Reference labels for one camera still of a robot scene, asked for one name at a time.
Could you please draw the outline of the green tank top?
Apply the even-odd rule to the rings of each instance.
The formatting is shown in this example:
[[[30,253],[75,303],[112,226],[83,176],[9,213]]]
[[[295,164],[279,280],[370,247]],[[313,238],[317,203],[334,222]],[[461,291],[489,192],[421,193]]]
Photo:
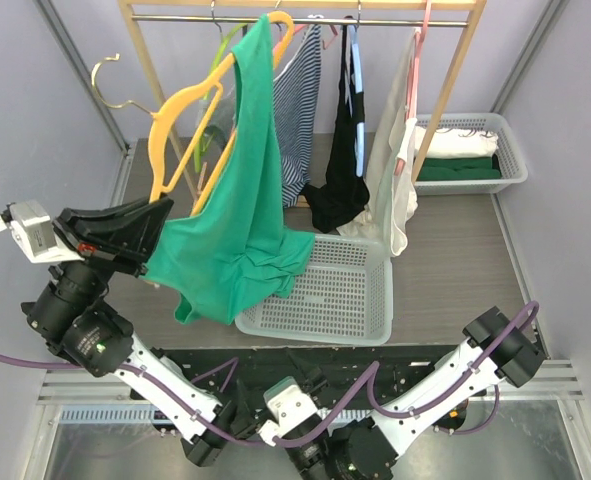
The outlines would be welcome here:
[[[273,101],[273,41],[262,16],[233,47],[236,138],[203,209],[165,223],[146,278],[179,294],[181,324],[231,324],[270,296],[287,297],[313,234],[289,229]]]

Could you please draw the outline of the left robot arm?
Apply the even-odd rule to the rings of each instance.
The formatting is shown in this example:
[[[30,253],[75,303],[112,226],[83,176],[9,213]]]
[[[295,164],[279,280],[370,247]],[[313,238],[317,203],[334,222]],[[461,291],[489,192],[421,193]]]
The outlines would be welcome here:
[[[57,218],[35,200],[11,205],[14,240],[52,275],[21,310],[53,355],[96,378],[121,380],[173,423],[189,461],[209,466],[226,444],[246,443],[230,430],[237,405],[196,387],[162,351],[147,348],[105,300],[115,273],[145,273],[173,205],[169,197],[142,198],[103,210],[65,209]]]

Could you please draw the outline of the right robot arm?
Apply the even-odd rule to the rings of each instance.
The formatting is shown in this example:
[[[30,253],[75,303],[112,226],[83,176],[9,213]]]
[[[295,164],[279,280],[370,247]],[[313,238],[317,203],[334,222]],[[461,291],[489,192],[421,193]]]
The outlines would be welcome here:
[[[375,397],[379,365],[373,363],[325,418],[311,413],[273,440],[304,479],[390,479],[420,434],[445,432],[442,420],[470,397],[501,383],[520,388],[535,376],[545,355],[524,331],[538,311],[531,301],[513,319],[496,307],[484,312],[464,328],[452,353],[386,404]]]

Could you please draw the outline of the grey tank top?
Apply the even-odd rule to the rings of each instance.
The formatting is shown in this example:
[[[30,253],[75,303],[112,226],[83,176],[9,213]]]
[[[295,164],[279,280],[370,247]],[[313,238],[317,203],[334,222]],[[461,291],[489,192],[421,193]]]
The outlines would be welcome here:
[[[224,142],[227,142],[233,132],[236,124],[236,88],[230,90],[216,105],[215,111],[211,116],[209,126]]]

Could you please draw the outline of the black tank top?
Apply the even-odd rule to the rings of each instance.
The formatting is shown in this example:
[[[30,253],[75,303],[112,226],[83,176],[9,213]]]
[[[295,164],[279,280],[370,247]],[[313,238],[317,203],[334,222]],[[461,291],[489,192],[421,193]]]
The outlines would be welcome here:
[[[370,193],[363,177],[356,175],[355,123],[349,111],[349,80],[346,74],[349,53],[347,26],[342,27],[342,49],[335,130],[325,184],[303,188],[303,195],[312,214],[313,226],[329,233],[353,220],[364,210]]]

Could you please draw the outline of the white tank top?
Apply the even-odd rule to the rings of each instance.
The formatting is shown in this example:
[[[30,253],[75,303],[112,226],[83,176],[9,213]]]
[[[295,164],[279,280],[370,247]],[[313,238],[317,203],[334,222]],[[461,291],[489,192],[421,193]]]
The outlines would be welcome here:
[[[339,226],[342,236],[380,242],[391,257],[408,246],[406,223],[418,206],[412,182],[417,119],[407,113],[408,89],[418,32],[404,43],[367,162],[370,199],[353,220]]]

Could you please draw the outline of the blue striped tank top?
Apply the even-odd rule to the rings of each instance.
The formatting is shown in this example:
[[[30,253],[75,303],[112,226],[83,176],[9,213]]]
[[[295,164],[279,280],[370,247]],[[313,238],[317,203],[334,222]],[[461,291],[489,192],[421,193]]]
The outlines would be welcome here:
[[[314,122],[321,80],[321,27],[304,32],[293,57],[274,80],[275,127],[282,165],[282,206],[296,205],[310,181]]]

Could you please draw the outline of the light blue hanger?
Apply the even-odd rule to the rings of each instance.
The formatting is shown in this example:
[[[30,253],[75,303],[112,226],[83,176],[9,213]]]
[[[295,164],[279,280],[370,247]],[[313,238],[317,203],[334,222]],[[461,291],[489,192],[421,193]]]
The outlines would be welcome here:
[[[349,53],[346,74],[349,80],[349,111],[355,123],[355,160],[356,175],[363,177],[365,173],[365,111],[364,89],[361,68],[361,58],[358,42],[358,32],[355,25],[347,26]]]

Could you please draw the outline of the light pink hanger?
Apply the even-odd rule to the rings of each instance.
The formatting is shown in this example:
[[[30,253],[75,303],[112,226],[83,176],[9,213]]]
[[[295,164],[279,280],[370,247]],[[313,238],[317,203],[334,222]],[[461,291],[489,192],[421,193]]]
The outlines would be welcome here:
[[[417,116],[420,58],[428,32],[431,10],[432,1],[427,0],[422,25],[413,30],[413,35],[409,39],[407,59],[402,63],[402,72],[406,74],[405,94],[395,118],[395,127],[402,127],[409,119]]]

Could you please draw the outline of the white empty basket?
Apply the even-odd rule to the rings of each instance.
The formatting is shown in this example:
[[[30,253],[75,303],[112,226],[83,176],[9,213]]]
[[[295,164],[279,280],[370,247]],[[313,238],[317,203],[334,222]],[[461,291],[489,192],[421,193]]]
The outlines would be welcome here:
[[[243,333],[314,343],[379,346],[393,325],[392,264],[374,240],[317,234],[289,296],[271,296],[235,318]]]

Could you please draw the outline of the folded green cloth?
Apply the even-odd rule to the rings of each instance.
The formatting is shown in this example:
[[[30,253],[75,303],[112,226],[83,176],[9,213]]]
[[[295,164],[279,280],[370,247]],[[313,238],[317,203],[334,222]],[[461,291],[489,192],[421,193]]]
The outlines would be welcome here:
[[[497,180],[502,174],[494,157],[427,158],[418,180],[424,182]]]

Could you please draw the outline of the folded white cloth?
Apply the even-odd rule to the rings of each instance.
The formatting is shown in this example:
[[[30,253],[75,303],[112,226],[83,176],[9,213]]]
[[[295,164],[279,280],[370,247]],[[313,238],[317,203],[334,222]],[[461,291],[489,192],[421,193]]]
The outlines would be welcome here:
[[[491,157],[495,154],[499,135],[475,129],[439,128],[429,145],[427,158]]]

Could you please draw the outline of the white basket with clothes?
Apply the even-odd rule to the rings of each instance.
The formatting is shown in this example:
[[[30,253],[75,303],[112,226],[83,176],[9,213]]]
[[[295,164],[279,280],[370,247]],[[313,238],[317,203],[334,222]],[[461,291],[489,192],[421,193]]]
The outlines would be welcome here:
[[[527,180],[526,161],[504,117],[445,114],[431,140],[420,195],[495,194]]]

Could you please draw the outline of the wooden clothes rack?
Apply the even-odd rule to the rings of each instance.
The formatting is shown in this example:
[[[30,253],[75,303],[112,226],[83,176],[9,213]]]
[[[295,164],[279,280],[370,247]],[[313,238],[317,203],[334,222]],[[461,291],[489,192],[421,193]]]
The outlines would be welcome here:
[[[457,44],[455,53],[453,54],[444,84],[442,86],[439,98],[436,102],[435,109],[431,116],[429,125],[424,135],[418,154],[414,162],[412,170],[412,182],[413,184],[417,181],[419,173],[423,167],[427,152],[430,147],[432,138],[437,130],[439,122],[441,120],[444,109],[449,100],[451,91],[453,89],[455,80],[459,74],[463,61],[466,57],[466,53],[469,49],[470,43],[473,39],[474,33],[477,29],[479,20],[486,6],[486,1],[285,1],[287,7],[295,8],[307,8],[307,7],[323,7],[323,8],[340,8],[348,9],[356,6],[358,15],[356,19],[293,19],[287,12],[277,10],[281,5],[282,1],[274,1],[275,4],[273,10],[267,13],[270,23],[281,23],[285,26],[285,33],[282,39],[276,44],[273,52],[273,67],[276,68],[282,60],[287,47],[290,45],[295,35],[295,24],[304,24],[307,22],[321,22],[322,20],[330,21],[331,24],[354,24],[354,25],[368,25],[368,26],[415,26],[419,25],[417,22],[402,21],[402,20],[361,20],[361,11],[365,6],[366,9],[375,10],[417,10],[424,12],[424,20],[422,21],[421,31],[428,29],[430,24],[430,14],[437,11],[467,11],[469,12],[466,22],[447,22],[437,21],[434,23],[438,27],[456,27],[462,28],[463,31],[460,35],[459,42]],[[194,149],[198,144],[198,138],[193,138],[189,143],[186,150],[180,155],[180,144],[179,140],[175,138],[174,124],[181,115],[181,113],[191,104],[198,101],[202,96],[208,93],[211,89],[216,88],[214,100],[206,110],[204,118],[201,123],[198,124],[196,134],[201,135],[206,127],[206,121],[210,119],[214,112],[215,106],[219,103],[223,97],[223,85],[221,84],[221,78],[230,70],[235,62],[233,54],[227,54],[227,56],[216,65],[213,72],[210,73],[205,80],[197,85],[185,87],[179,90],[176,94],[173,94],[170,99],[166,99],[155,67],[153,66],[152,59],[150,57],[147,45],[145,43],[141,29],[138,26],[140,21],[158,21],[158,22],[190,22],[190,23],[253,23],[257,19],[254,18],[232,18],[232,17],[215,17],[214,8],[216,1],[210,1],[211,5],[211,16],[171,16],[171,15],[152,15],[152,14],[136,14],[133,10],[133,5],[145,5],[145,6],[195,6],[195,5],[206,5],[207,1],[118,1],[120,11],[126,22],[127,29],[130,33],[131,40],[136,49],[140,63],[144,69],[144,73],[149,81],[153,94],[159,103],[158,111],[150,111],[145,107],[139,105],[134,101],[127,101],[118,106],[109,107],[112,109],[124,108],[128,105],[135,106],[140,110],[148,113],[152,118],[151,129],[148,138],[148,157],[153,172],[153,182],[151,192],[149,196],[149,203],[154,203],[165,194],[168,194],[174,190],[179,181],[180,177],[185,173],[185,167],[190,160]],[[248,8],[259,8],[268,7],[273,5],[271,1],[223,1],[224,6],[238,6]],[[164,183],[165,178],[165,150],[166,142],[171,136],[171,144],[174,147],[175,153],[178,156],[179,164],[176,168],[173,176],[170,178],[167,184]],[[232,142],[236,138],[236,132],[232,133],[229,144],[224,149],[221,157],[217,161],[202,193],[196,193],[194,186],[191,186],[190,175],[187,177],[189,189],[192,189],[193,195],[193,210],[191,215],[199,213],[213,188],[215,187],[219,177],[222,174],[224,167],[226,166],[230,153],[233,148]]]

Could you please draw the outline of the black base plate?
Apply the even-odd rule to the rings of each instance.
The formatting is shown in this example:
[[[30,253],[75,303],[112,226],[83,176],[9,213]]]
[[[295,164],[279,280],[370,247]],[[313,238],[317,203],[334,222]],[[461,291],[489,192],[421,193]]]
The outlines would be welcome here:
[[[331,408],[372,362],[379,363],[375,379],[375,395],[384,404],[407,392],[432,373],[437,362],[454,352],[453,345],[380,347],[262,347],[242,349],[174,349],[155,348],[156,356],[166,355],[180,367],[189,380],[224,365],[236,358],[235,368],[229,366],[201,380],[196,385],[219,396],[237,398],[237,384],[244,386],[247,405],[263,409],[266,390],[282,379],[292,376],[302,387],[303,378],[286,355],[293,350],[298,356],[321,367],[328,387],[315,395],[317,404]]]

